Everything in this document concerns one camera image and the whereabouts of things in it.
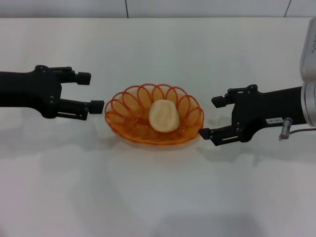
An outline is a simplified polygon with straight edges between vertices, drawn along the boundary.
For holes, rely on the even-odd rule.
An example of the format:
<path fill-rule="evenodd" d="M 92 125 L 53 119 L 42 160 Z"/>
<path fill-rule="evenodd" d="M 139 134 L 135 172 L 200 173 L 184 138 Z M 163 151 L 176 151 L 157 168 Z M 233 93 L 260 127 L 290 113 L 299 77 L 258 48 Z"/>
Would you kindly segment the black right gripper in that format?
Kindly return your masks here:
<path fill-rule="evenodd" d="M 234 104 L 232 124 L 220 128 L 201 128 L 199 135 L 215 146 L 234 142 L 248 142 L 253 135 L 268 127 L 282 126 L 279 120 L 290 118 L 293 125 L 304 124 L 301 87 L 259 92 L 256 85 L 230 88 L 224 96 L 211 99 L 216 108 Z"/>

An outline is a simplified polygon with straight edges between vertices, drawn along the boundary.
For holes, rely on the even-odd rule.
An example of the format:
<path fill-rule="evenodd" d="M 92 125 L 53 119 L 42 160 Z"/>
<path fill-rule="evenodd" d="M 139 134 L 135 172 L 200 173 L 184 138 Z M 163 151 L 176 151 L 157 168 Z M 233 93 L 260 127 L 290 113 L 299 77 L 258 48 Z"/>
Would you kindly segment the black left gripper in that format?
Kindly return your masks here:
<path fill-rule="evenodd" d="M 60 99 L 61 83 L 89 85 L 91 74 L 76 73 L 72 67 L 36 66 L 28 73 L 0 73 L 0 106 L 37 110 L 44 118 L 87 120 L 88 114 L 101 114 L 103 100 L 80 102 Z"/>

